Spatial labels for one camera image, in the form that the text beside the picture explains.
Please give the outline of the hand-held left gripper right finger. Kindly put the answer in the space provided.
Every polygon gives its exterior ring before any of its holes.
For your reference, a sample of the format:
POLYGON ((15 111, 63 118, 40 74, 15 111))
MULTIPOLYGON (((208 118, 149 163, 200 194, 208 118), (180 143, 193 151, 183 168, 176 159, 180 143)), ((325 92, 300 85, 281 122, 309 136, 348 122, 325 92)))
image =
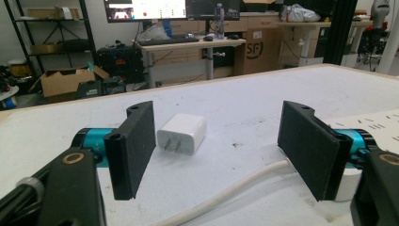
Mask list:
POLYGON ((309 106, 284 101, 278 146, 317 201, 333 201, 348 162, 353 139, 314 115, 309 106))

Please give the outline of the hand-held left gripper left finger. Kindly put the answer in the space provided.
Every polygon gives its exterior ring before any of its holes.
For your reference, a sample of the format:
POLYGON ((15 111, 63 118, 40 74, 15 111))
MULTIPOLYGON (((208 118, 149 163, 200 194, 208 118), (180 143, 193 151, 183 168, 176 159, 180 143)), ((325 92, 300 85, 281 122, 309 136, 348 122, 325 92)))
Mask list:
POLYGON ((139 185, 156 146, 153 101, 126 109, 127 119, 104 137, 114 199, 129 201, 139 185))

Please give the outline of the white charger plug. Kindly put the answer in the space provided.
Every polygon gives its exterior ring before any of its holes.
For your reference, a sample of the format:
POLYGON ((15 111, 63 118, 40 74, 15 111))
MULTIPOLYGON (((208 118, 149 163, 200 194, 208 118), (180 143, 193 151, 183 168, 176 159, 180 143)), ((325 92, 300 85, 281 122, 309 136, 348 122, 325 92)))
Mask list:
POLYGON ((206 132, 204 117, 177 113, 157 131, 157 144, 164 151, 193 155, 206 132))

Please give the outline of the white paper sheet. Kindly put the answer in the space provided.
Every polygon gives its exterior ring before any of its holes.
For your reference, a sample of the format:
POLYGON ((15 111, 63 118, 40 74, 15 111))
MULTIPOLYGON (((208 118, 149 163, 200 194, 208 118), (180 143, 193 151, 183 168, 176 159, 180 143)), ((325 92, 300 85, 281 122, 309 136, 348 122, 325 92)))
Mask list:
POLYGON ((333 129, 363 129, 373 136, 380 149, 399 154, 399 108, 324 122, 333 129))

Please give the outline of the black equipment case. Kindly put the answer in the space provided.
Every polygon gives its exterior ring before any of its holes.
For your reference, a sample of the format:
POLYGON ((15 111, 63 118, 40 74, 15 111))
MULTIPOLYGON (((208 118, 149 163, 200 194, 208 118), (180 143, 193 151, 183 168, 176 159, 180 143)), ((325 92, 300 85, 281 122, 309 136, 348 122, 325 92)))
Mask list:
POLYGON ((141 50, 133 44, 116 40, 97 51, 99 66, 111 76, 120 76, 127 83, 144 81, 141 50))

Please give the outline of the open cardboard box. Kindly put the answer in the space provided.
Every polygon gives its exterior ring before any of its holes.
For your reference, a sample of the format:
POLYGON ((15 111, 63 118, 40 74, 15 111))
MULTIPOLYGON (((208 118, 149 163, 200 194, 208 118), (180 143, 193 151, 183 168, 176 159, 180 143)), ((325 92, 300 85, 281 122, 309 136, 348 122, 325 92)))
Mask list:
POLYGON ((108 77, 109 73, 96 65, 83 68, 55 69, 46 71, 41 75, 28 91, 33 91, 41 86, 45 97, 53 97, 76 92, 80 83, 108 77))

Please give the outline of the large printed cardboard box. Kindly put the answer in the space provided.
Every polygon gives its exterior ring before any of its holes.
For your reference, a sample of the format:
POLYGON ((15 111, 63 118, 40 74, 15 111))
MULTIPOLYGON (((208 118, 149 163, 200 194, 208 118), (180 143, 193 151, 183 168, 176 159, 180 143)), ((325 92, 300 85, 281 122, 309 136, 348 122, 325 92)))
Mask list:
POLYGON ((262 73, 279 68, 283 30, 278 27, 250 28, 246 42, 235 48, 234 75, 262 73))

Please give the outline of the white desk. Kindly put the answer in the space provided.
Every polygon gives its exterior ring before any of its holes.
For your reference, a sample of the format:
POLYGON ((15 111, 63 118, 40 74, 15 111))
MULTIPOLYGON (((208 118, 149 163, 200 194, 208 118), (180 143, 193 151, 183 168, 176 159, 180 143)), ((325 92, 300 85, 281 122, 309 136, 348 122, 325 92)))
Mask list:
MULTIPOLYGON (((358 58, 358 48, 362 33, 371 25, 370 21, 353 22, 345 44, 342 66, 354 67, 358 58)), ((322 57, 315 51, 321 28, 329 28, 330 23, 276 23, 284 31, 279 53, 281 68, 288 66, 310 66, 321 64, 322 57)))

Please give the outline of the wooden desk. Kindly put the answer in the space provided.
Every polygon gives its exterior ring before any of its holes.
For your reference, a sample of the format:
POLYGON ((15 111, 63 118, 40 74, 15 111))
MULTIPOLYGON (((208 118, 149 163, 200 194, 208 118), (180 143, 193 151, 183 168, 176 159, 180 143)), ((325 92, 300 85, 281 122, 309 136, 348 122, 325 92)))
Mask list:
POLYGON ((164 45, 137 45, 144 56, 151 88, 157 82, 204 75, 207 80, 214 78, 214 49, 237 47, 244 44, 243 39, 213 40, 164 45))

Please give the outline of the black metal column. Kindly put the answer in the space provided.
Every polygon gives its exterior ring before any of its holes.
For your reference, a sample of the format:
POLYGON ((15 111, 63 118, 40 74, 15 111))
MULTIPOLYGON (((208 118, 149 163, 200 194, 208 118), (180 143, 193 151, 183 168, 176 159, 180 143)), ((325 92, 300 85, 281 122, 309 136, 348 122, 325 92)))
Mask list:
POLYGON ((358 0, 337 0, 323 62, 340 65, 358 0))

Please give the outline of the clear plastic bag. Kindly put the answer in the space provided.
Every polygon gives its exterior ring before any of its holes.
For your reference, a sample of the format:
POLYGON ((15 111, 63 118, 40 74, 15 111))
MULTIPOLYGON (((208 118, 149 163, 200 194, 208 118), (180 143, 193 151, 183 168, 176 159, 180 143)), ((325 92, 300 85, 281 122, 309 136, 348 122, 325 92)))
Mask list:
POLYGON ((153 25, 141 32, 136 40, 137 41, 146 41, 146 40, 168 40, 169 36, 167 35, 163 26, 153 25))

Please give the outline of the white plastic bag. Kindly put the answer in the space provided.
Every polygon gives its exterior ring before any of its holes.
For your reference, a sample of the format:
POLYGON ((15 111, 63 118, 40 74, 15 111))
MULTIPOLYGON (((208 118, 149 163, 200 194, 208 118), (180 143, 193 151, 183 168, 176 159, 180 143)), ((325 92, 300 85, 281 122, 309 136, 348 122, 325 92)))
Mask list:
POLYGON ((286 23, 313 23, 318 22, 321 16, 316 12, 303 8, 299 4, 283 5, 279 17, 286 23))

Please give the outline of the black metal shelf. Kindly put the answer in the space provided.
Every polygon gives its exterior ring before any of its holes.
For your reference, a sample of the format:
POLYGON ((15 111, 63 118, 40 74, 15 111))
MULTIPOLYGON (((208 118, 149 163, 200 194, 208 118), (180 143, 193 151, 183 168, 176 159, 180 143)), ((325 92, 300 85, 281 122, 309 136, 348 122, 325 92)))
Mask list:
POLYGON ((87 0, 2 0, 33 75, 95 63, 87 0))

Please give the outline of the plastic water bottle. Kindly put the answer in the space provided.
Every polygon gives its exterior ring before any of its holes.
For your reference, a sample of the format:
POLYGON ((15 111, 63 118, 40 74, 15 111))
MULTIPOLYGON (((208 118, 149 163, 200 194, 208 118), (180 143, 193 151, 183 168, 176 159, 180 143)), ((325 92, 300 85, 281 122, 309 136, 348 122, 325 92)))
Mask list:
POLYGON ((214 14, 214 24, 215 24, 215 37, 218 40, 224 39, 224 8, 221 3, 217 3, 215 7, 215 14, 214 14))

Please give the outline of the dark computer monitor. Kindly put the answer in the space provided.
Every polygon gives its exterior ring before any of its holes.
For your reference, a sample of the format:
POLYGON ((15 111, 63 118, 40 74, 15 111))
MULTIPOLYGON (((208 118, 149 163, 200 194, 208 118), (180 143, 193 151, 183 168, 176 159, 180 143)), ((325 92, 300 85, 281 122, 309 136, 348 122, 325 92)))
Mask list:
POLYGON ((224 9, 225 21, 240 19, 241 0, 185 0, 188 20, 213 20, 217 5, 224 9))

